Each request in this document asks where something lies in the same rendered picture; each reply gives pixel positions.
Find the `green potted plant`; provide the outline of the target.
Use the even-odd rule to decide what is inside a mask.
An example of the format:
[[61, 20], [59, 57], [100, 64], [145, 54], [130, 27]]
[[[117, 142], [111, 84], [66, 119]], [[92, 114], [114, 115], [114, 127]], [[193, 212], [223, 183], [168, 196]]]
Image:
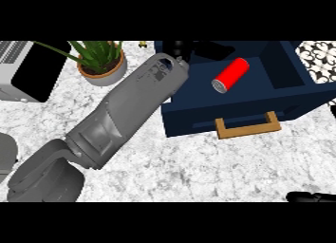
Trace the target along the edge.
[[78, 72], [94, 86], [109, 86], [124, 78], [127, 56], [123, 43], [114, 41], [84, 41], [83, 43], [69, 41], [69, 45], [78, 52], [78, 56], [72, 56], [59, 48], [35, 41], [35, 44], [47, 47], [77, 62]]

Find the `navy blue drawer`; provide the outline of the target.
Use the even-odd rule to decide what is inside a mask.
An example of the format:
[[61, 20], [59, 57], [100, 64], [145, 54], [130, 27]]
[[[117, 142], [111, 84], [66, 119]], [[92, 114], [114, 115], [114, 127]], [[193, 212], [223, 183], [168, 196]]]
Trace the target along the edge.
[[215, 120], [223, 119], [227, 128], [266, 123], [266, 112], [273, 111], [280, 122], [301, 117], [336, 98], [336, 88], [288, 88], [263, 91], [257, 95], [238, 91], [213, 93], [211, 98], [196, 103], [183, 102], [162, 105], [165, 135], [176, 137], [215, 130]]
[[190, 56], [189, 79], [168, 103], [193, 104], [201, 99], [211, 98], [213, 93], [217, 92], [211, 81], [238, 57], [248, 61], [249, 70], [227, 92], [238, 91], [242, 94], [257, 95], [263, 91], [267, 95], [270, 91], [288, 88], [303, 90], [336, 88], [336, 83], [314, 82], [295, 53], [298, 41], [221, 41], [218, 44], [233, 47], [236, 51], [221, 61], [196, 54]]

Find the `red can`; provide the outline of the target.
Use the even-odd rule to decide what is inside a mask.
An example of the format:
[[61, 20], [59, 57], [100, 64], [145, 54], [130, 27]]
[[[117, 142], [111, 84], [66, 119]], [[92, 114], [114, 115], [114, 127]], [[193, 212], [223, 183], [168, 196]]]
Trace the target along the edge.
[[243, 58], [236, 58], [211, 81], [211, 85], [218, 93], [224, 94], [230, 90], [248, 70], [248, 61]]

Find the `navy blue drawer front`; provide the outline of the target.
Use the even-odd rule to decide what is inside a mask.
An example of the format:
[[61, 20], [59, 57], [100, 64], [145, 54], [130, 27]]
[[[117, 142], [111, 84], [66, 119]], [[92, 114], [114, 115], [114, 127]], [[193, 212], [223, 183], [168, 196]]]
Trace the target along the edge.
[[336, 88], [288, 88], [263, 91], [257, 95], [238, 91], [213, 93], [211, 98], [196, 103], [183, 102], [162, 105], [165, 135], [176, 137], [215, 130], [215, 120], [223, 119], [227, 128], [266, 123], [266, 112], [273, 111], [280, 122], [301, 117], [336, 98]]

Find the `grey rounded object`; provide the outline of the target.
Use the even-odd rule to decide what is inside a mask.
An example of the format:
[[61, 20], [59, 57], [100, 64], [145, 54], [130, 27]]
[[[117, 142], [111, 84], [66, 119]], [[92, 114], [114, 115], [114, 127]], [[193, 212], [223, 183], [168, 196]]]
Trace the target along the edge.
[[0, 184], [13, 170], [18, 155], [15, 138], [0, 132]]

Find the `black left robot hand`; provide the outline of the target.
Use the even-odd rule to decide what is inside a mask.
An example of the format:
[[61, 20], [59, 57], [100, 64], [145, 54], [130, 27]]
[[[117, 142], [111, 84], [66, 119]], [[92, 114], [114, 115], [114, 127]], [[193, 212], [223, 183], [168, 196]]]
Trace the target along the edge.
[[192, 53], [192, 41], [168, 41], [167, 42], [167, 53], [174, 57], [189, 62]]

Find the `white appliance with black door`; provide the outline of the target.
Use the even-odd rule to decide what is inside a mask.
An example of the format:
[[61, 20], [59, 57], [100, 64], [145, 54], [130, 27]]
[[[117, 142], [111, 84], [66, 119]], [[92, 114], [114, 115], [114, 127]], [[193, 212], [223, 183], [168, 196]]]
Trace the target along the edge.
[[0, 100], [44, 103], [66, 59], [31, 41], [0, 41]]

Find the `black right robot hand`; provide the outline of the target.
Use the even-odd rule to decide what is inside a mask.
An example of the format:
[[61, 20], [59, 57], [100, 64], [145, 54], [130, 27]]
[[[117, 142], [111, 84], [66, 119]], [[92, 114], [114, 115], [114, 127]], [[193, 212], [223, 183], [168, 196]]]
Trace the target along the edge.
[[[329, 106], [331, 113], [336, 121], [336, 103]], [[288, 192], [286, 200], [289, 202], [336, 202], [336, 195], [308, 193], [308, 192]]]

